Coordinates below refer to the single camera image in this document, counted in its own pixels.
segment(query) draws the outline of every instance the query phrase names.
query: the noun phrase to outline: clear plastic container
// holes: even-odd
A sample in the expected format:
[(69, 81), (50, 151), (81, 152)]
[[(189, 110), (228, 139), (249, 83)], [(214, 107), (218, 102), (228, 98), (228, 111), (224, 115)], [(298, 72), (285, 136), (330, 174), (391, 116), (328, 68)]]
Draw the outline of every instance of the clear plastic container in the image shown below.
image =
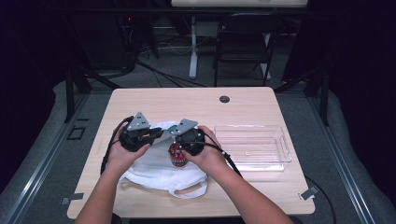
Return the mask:
[(217, 125), (215, 134), (240, 171), (283, 171), (291, 162), (279, 125)]

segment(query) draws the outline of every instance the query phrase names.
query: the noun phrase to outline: black round hole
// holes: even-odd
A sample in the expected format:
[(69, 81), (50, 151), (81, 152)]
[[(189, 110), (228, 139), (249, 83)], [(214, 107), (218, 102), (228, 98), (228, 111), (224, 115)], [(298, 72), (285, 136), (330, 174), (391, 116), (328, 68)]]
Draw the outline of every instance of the black round hole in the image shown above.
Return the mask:
[(228, 96), (220, 96), (219, 99), (220, 99), (220, 101), (221, 101), (222, 103), (224, 103), (224, 104), (230, 102), (230, 97), (228, 97)]

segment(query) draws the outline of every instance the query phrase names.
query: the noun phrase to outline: gray gripper bracket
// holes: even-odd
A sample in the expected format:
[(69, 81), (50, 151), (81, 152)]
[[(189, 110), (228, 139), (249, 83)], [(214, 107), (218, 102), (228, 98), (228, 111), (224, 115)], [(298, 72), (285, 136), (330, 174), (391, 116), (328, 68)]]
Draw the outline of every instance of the gray gripper bracket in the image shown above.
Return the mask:
[(135, 130), (147, 129), (147, 128), (149, 128), (148, 120), (145, 118), (145, 116), (143, 116), (141, 112), (137, 112), (136, 116), (134, 116), (134, 119), (128, 125), (127, 130), (135, 131)]
[(315, 198), (315, 194), (318, 193), (317, 188), (312, 187), (308, 190), (306, 190), (304, 193), (299, 194), (301, 199), (307, 200), (309, 198)]
[(183, 119), (175, 128), (174, 131), (171, 132), (173, 135), (182, 135), (183, 133), (193, 129), (198, 124), (197, 121)]

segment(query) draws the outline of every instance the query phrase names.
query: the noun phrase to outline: wooden table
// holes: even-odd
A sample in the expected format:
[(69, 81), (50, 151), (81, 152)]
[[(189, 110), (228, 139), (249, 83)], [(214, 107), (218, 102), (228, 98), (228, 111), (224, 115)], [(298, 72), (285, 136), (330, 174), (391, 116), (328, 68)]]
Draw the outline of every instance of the wooden table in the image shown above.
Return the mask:
[[(222, 103), (220, 96), (230, 97)], [(124, 119), (142, 112), (150, 123), (192, 119), (214, 129), (217, 125), (280, 125), (290, 149), (291, 162), (283, 172), (244, 172), (251, 184), (287, 214), (311, 214), (312, 199), (299, 198), (308, 189), (290, 135), (272, 89), (258, 88), (172, 88), (118, 89), (113, 91), (102, 123), (92, 144), (75, 193), (82, 200), (70, 203), (67, 215), (76, 218), (92, 193), (112, 131)], [(195, 199), (178, 199), (167, 191), (144, 189), (136, 184), (118, 185), (114, 213), (121, 217), (234, 217), (239, 216), (222, 188), (210, 177), (207, 193)]]

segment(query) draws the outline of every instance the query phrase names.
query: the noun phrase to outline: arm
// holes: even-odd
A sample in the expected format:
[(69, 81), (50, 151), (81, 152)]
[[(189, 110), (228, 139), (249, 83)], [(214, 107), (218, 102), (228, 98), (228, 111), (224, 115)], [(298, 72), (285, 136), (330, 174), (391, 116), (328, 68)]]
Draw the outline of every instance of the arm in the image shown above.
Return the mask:
[[(205, 126), (199, 126), (220, 147), (216, 136)], [(270, 199), (251, 186), (245, 179), (228, 166), (224, 157), (213, 147), (193, 157), (183, 152), (189, 161), (194, 162), (210, 175), (224, 189), (246, 223), (292, 223), (289, 217)]]
[(110, 149), (106, 169), (99, 177), (90, 198), (78, 214), (76, 224), (111, 223), (117, 184), (120, 177), (131, 167), (137, 158), (143, 156), (149, 149), (149, 144), (147, 144), (136, 152), (130, 152), (123, 148), (120, 142), (117, 141), (119, 137), (120, 131), (117, 133), (115, 137), (116, 141)]

